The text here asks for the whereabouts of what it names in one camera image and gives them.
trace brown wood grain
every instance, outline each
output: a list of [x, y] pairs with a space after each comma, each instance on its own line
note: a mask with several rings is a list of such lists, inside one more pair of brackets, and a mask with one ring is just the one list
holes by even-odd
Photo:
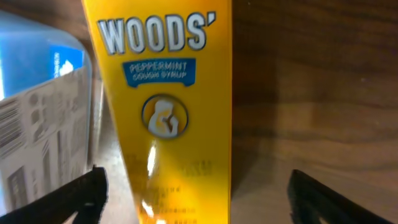
[[[93, 55], [80, 0], [0, 9]], [[232, 223], [289, 223], [294, 168], [398, 222], [398, 1], [233, 0], [233, 29]]]

